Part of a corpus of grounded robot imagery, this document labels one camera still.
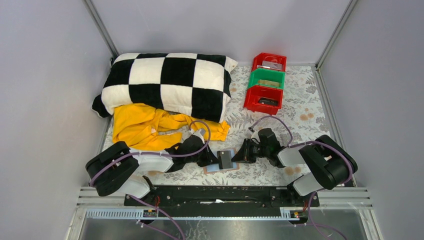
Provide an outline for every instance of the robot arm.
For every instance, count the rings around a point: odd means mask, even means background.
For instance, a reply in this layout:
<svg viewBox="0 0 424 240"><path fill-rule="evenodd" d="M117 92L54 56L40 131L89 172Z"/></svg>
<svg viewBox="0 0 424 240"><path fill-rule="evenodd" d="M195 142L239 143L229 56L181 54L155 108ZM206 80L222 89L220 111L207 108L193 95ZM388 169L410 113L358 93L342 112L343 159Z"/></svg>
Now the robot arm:
<svg viewBox="0 0 424 240"><path fill-rule="evenodd" d="M135 172L171 173L181 170L186 163L197 163L200 167L204 167L218 162L209 146L197 154L191 154L204 146L204 133L203 129L199 129L183 143L177 143L162 151L143 152L119 141L85 165L91 178L90 185L96 188L101 197L120 192L142 198L154 187L148 178L137 177ZM119 158L123 159L99 174Z"/></svg>
<svg viewBox="0 0 424 240"><path fill-rule="evenodd" d="M346 157L353 173L358 170L355 160L329 136L322 135L315 141L333 147ZM299 177L287 186L295 198L305 197L320 189L331 190L349 177L349 169L345 161L334 151L317 144L293 148L281 146L270 128L253 132L250 139L244 140L241 149L232 160L254 163L258 157L267 158L270 164L277 168L307 164L310 173Z"/></svg>

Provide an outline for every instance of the floor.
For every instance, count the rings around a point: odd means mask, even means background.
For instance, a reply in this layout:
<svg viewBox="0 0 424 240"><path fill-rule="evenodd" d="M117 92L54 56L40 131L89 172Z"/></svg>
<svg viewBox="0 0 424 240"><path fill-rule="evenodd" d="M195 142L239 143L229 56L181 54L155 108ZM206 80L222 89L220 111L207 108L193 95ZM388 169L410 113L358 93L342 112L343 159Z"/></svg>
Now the floor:
<svg viewBox="0 0 424 240"><path fill-rule="evenodd" d="M225 120L230 125L226 141L212 141L213 151L235 148L238 150L243 139L250 137L248 127L267 115L243 108L249 83L250 66L236 67L231 72L231 101L227 106ZM283 107L277 117L281 118L293 133L293 143L313 140L323 134L330 135L316 80L310 66L287 66L283 92ZM261 121L256 129L272 128L281 144L286 144L289 134L275 119ZM184 137L189 135L186 127L180 129ZM113 120L107 130L103 149L111 146ZM146 175L155 185L230 185L230 186L286 186L302 174L309 172L306 165L276 168L266 158L256 163L240 163L239 169L205 174L195 163L186 164L177 172L148 172Z"/></svg>

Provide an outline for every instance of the cable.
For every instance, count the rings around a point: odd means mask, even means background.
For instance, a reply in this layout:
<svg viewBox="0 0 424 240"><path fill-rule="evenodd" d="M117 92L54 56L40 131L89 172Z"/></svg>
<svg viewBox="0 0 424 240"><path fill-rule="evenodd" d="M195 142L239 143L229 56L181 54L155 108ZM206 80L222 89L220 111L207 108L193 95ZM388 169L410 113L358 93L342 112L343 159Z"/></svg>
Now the cable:
<svg viewBox="0 0 424 240"><path fill-rule="evenodd" d="M204 142L204 145L197 151L192 152L192 153L187 153L187 154L167 154L167 153L160 153L160 152L154 152L154 151L142 151L142 152L130 152L127 153L121 157L119 157L118 159L116 159L115 161L112 161L111 163L109 163L108 165L106 165L102 170L98 171L98 173L96 173L94 175L94 177L90 180L89 182L89 186L90 187L94 187L94 182L96 181L96 179L102 175L106 170L108 170L109 168L111 168L112 166L116 165L117 163L119 163L120 161L130 157L130 156L135 156L135 155L156 155L156 156L164 156L164 157L190 157L193 155L196 155L198 153L200 153L201 151L203 151L203 149L205 149L207 147L207 145L209 144L209 141L211 140L211 129L209 128L209 126L201 120L194 120L190 123L190 125L188 125L188 128L191 128L192 124L194 123L201 123L204 124L207 128L207 132L208 132L208 136L207 136L207 141Z"/></svg>
<svg viewBox="0 0 424 240"><path fill-rule="evenodd" d="M134 156L134 155L157 155L157 156L164 156L164 157L171 157L171 158L174 158L174 157L180 157L180 158L184 158L184 157L190 157L190 156L193 156L193 155L196 155L196 154L198 154L198 153L200 153L201 151L203 151L203 149L205 149L207 146L208 146L208 144L209 144L209 141L211 140L211 129L209 128L209 126L204 122L204 121L201 121L201 120L194 120L194 121L192 121L189 125L188 125L188 128L189 129L191 129L191 127L192 127L192 125L194 124L194 123L201 123L201 124L203 124L203 125L205 125L206 126L206 128L207 128L207 133L208 133L208 136L207 136L207 140L204 142L204 145L199 149L199 150L197 150L197 151L195 151L195 152L192 152L192 153L188 153L188 154L167 154L167 153L164 153L164 154L162 154L162 153L159 153L159 152L153 152L153 151L143 151L143 152L130 152L130 153L127 153L127 154L125 154L125 155L123 155L123 156L121 156L121 157L119 157L118 159L116 159L115 161L112 161L111 163L109 163L108 165L106 165L103 169L101 169L98 173L96 173L95 175L94 175L94 177L90 180L90 182L89 182L89 186L90 187L94 187L94 182L96 181L96 179L100 176L100 175L102 175L106 170L108 170L109 168L111 168L112 166L114 166L114 165L116 165L117 163L119 163L120 161L122 161L122 160L124 160L124 159L126 159L126 158L128 158L128 157L130 157L130 156ZM156 211L157 211L157 213L159 214L159 212L161 212L161 213L163 213L165 216L167 216L171 221L172 221L172 223L176 226L176 228L179 230L179 232L181 233L181 235L182 235L182 239L183 240L186 240L186 236L184 235L184 233L183 233L183 230L181 229L181 227L178 225L178 223L168 214L168 213L166 213L164 210L162 210L162 209L160 209L160 208L157 208L157 207L154 207L153 205L150 205L150 204L148 204L147 202L144 202L144 201L142 201L141 199L138 199L138 198L136 198L135 196L133 196L133 195L129 195L131 198L133 198L133 199L135 199L137 202L139 202L139 203L141 203L141 204L144 204L144 205L146 205L146 206L148 206L148 207L151 207L151 208L154 208L154 209L156 209ZM168 234L168 233L166 233L166 232L164 232L164 231L162 231L162 230L160 230L160 229L158 229L158 228L155 228L155 227L153 227L153 226L148 226L148 227L150 227L151 229L154 229L154 230L157 230L158 232L160 232L160 233L163 233L163 234L165 234L165 235L167 235L167 236L169 236L169 237L171 237L171 238L173 238L173 239L175 239L175 240L179 240L178 238L176 238L176 237L173 237L173 236L171 236L170 234Z"/></svg>
<svg viewBox="0 0 424 240"><path fill-rule="evenodd" d="M309 144L316 144L316 145L321 145L321 146L323 146L323 147L325 147L325 148L328 148L328 149L330 149L331 151L333 151L334 153L336 153L337 155L339 155L339 157L341 157L341 159L343 159L343 161L344 161L344 163L346 164L346 167L347 167L347 169L349 170L349 175L348 175L348 177L347 177L347 179L343 182L343 184L344 183L347 183L348 181L350 181L351 179L352 179L352 176L353 176L353 169L352 169L352 166L351 166L351 163L348 161L348 159L341 153L341 152L339 152L338 150L336 150L334 147L332 147L332 146L330 146L330 145L328 145L328 144L325 144L325 143L322 143L322 142L319 142L319 141L306 141L306 142L302 142L302 143L298 143L298 144L295 144L295 145L290 145L291 143L292 143L292 141L293 141L293 134L292 134L292 132L290 131L290 129L287 127L287 125L283 122L283 120L281 120L281 119L279 119L278 117L276 117L276 116L271 116L271 115L267 115L267 116L263 116L263 117L261 117L261 118L259 118L259 120L257 120L250 128L251 129L253 129L253 127L255 127L258 123L259 123L259 121L261 121L262 119L264 119L264 118L273 118L273 119L277 119L278 121L280 121L280 123L282 123L283 125L284 125L284 127L285 127L285 129L287 130L287 132L288 132L288 134L290 135L290 141L288 141L288 143L287 143L287 147L288 148L296 148L296 147L299 147L299 146L303 146L303 145L309 145ZM319 229L318 229L318 227L323 227L323 228L328 228L328 229L332 229L332 230L335 230L337 233L339 233L344 239L346 239L347 240L347 238L346 238L346 236L344 235L344 234L342 234L339 230L337 230L336 228L334 228L334 227L331 227L331 226L327 226L327 225L323 225L323 224L317 224L317 223L315 223L314 222L314 220L312 219L312 216L311 216L311 203L312 203L312 199L313 199L313 197L315 196L315 194L317 194L317 192L319 192L319 191L321 191L321 190L323 190L324 188L322 188L322 189L319 189L319 190L317 190L317 191L314 191L311 195L310 195L310 198L309 198L309 201L308 201L308 203L307 203L307 211L308 211L308 215L309 215L309 219L310 219L310 222L311 222L311 224L316 228L316 230L324 237L324 238L326 238L326 239L328 239L328 240L331 240L328 236L326 236L322 231L320 231Z"/></svg>
<svg viewBox="0 0 424 240"><path fill-rule="evenodd" d="M279 119L278 117L276 117L276 116L272 116L272 115L266 115L266 116L263 116L263 117L261 117L261 118L259 118L250 128L251 129L253 129L260 121L262 121L262 119L265 119L265 118L273 118L273 119L277 119L280 123L282 123L283 125L284 125L284 127L285 127L285 129L287 129L287 132L288 132L288 134L290 135L290 140L288 141L288 143L287 143L287 146L289 146L291 143L292 143L292 141L293 141L293 134L292 134L292 132L289 130L289 127L283 122L283 120L281 120L281 119Z"/></svg>
<svg viewBox="0 0 424 240"><path fill-rule="evenodd" d="M304 227L304 226L312 226L311 223L306 223L306 224L296 224L296 227ZM323 229L329 229L329 230L333 230L334 232L340 234L340 236L342 238L344 238L345 240L348 240L348 237L346 237L346 235L344 235L340 230L338 230L335 227L329 226L329 225L325 225L325 224L316 224L317 227L323 228Z"/></svg>
<svg viewBox="0 0 424 240"><path fill-rule="evenodd" d="M305 201L304 205L303 205L303 209L302 209L302 213L304 213L306 211L306 208L308 207L308 202Z"/></svg>
<svg viewBox="0 0 424 240"><path fill-rule="evenodd" d="M288 148L296 148L296 147L299 147L299 146L309 145L309 144L321 145L321 146L324 146L324 147L330 149L331 151L335 152L339 157L341 157L341 159L343 159L344 163L346 164L347 169L349 170L349 176L346 178L346 180L344 182L342 182L342 184L345 184L352 179L352 175L354 174L354 172L353 172L353 169L352 169L352 166L351 166L351 163L349 162L349 160L341 152L339 152L334 147L332 147L328 144L322 143L320 141L306 141L306 142L298 143L298 144L295 144L295 145L287 145L287 147Z"/></svg>
<svg viewBox="0 0 424 240"><path fill-rule="evenodd" d="M157 202L155 204L155 207L157 208L160 203L161 203L161 198L159 196L157 196Z"/></svg>
<svg viewBox="0 0 424 240"><path fill-rule="evenodd" d="M145 224L145 223L140 223L140 224L141 224L141 227L146 226L146 227L148 227L148 228L150 228L150 229L153 229L153 230L158 231L158 232L159 232L159 233L161 233L161 234L165 234L166 236L168 236L168 237L170 237L170 238L172 238L172 239L174 239L174 240L180 240L179 238L176 238L176 237L172 236L171 234L167 233L166 231L164 231L164 230L160 230L160 229L159 229L159 228L157 228L157 227L150 226L149 224Z"/></svg>
<svg viewBox="0 0 424 240"><path fill-rule="evenodd" d="M143 204L143 205L146 205L147 207L150 207L150 208L154 208L154 209L156 209L156 214L157 215L159 215L159 212L161 212L163 215L165 215L165 216L167 216L168 218L169 218L169 220L171 220L171 222L176 226L176 228L178 229L178 231L181 233L181 235L182 235L182 240L186 240L186 236L184 235L184 232L183 232L183 230L181 229L181 227L180 227L180 225L178 225L178 223L166 212L166 211L164 211L164 210L162 210L162 209L160 209L160 208L158 208L158 207L155 207L155 206L153 206L153 205L150 205L150 204L148 204L147 202L145 202L145 201L143 201L143 200L141 200L141 199L138 199L137 197L135 197L135 196L133 196L133 195L129 195L132 199L134 199L134 200L136 200L137 202L139 202L139 203L141 203L141 204Z"/></svg>

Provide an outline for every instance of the white wall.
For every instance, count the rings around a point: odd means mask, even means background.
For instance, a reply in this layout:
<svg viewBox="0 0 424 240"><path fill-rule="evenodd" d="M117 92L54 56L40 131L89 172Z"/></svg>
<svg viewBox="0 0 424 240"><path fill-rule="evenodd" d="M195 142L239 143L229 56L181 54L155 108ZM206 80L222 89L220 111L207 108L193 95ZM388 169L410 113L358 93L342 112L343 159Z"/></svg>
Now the white wall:
<svg viewBox="0 0 424 240"><path fill-rule="evenodd" d="M359 1L322 75L386 240L423 239L424 1Z"/></svg>
<svg viewBox="0 0 424 240"><path fill-rule="evenodd" d="M105 120L111 54L81 0L0 0L0 239L60 240Z"/></svg>
<svg viewBox="0 0 424 240"><path fill-rule="evenodd" d="M315 63L349 0L94 0L120 53L260 52Z"/></svg>

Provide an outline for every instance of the checkered pillow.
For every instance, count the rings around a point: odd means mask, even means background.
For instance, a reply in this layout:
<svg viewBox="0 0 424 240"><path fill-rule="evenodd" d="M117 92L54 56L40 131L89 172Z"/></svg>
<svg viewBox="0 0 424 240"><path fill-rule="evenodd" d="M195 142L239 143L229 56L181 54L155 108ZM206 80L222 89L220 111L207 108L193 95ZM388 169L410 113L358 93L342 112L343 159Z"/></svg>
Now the checkered pillow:
<svg viewBox="0 0 424 240"><path fill-rule="evenodd" d="M92 109L105 118L121 105L143 103L221 123L230 101L230 72L237 62L223 55L126 53L110 69Z"/></svg>

